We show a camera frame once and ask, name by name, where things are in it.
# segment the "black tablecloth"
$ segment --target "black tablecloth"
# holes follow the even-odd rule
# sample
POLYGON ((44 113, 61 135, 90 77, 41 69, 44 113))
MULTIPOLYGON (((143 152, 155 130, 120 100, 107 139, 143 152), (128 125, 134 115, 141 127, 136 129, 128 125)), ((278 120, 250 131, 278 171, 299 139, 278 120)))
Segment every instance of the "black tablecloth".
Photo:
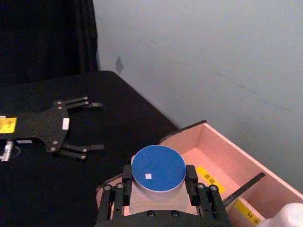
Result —
POLYGON ((54 157, 43 145, 0 163, 0 225, 89 227, 97 215, 95 190, 122 172, 139 149, 176 130, 115 73, 102 71, 11 87, 0 87, 0 114, 40 111, 54 100, 88 96, 104 109, 71 115, 68 143, 104 143, 86 161, 54 157))

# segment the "gray wall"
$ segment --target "gray wall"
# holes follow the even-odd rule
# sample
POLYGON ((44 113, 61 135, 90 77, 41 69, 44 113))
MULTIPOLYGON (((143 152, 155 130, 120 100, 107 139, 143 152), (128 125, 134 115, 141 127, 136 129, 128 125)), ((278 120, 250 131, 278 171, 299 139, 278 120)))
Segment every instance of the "gray wall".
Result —
POLYGON ((101 69, 303 192, 301 0, 95 0, 101 69))

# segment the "bolt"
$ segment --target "bolt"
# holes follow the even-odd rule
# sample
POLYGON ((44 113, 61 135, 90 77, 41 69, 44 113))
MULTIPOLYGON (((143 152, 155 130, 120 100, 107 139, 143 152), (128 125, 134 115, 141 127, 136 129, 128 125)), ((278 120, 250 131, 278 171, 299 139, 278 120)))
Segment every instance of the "bolt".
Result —
POLYGON ((198 188, 204 188, 204 185, 201 184, 201 183, 199 183, 199 184, 198 184, 198 188))
POLYGON ((104 187, 104 190, 109 190, 109 189, 110 189, 109 185, 107 185, 107 186, 104 187))
POLYGON ((153 212, 152 210, 150 210, 150 211, 147 212, 147 216, 149 218, 153 218, 155 216, 155 212, 153 212))
POLYGON ((171 213, 171 215, 175 218, 179 217, 178 211, 175 211, 175 210, 171 213))
POLYGON ((210 189, 216 191, 216 190, 217 190, 217 187, 214 186, 214 185, 212 185, 212 186, 210 186, 210 189))

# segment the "yellow label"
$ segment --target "yellow label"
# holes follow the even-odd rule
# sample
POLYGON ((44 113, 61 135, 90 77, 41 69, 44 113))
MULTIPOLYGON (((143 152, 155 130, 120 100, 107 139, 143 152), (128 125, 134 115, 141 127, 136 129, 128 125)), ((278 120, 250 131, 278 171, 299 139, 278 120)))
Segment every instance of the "yellow label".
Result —
POLYGON ((208 182, 209 184, 214 184, 219 188, 219 193, 225 192, 225 188, 214 179, 203 167, 197 167, 196 171, 208 182))
POLYGON ((240 211, 240 213, 245 216, 252 224, 253 226, 256 226, 261 220, 254 215, 251 210, 245 206, 240 200, 237 200, 234 207, 240 211))
POLYGON ((0 118, 0 133, 14 133, 16 127, 17 118, 0 118))

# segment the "blue circular lid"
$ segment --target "blue circular lid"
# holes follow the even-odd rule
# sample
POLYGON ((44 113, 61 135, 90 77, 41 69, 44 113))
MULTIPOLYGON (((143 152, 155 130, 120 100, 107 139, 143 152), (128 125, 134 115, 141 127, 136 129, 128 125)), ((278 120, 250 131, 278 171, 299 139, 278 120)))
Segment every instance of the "blue circular lid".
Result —
POLYGON ((165 192, 179 186, 186 173, 181 155, 174 149, 152 145, 141 149, 134 157, 133 177, 142 187, 165 192))

